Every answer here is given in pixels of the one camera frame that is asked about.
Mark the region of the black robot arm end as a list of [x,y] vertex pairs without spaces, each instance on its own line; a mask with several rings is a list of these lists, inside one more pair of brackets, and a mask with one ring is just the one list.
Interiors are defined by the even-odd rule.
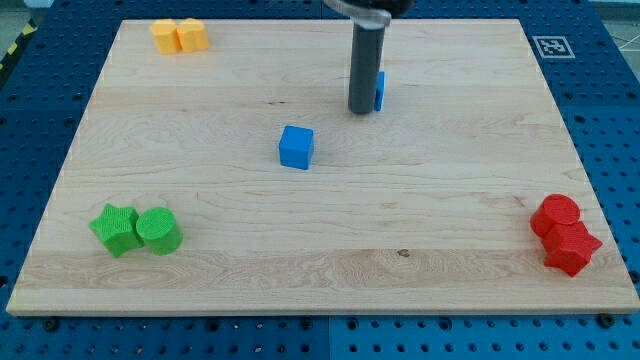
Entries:
[[407,13],[414,0],[324,0],[333,11],[361,26],[388,27],[393,18]]

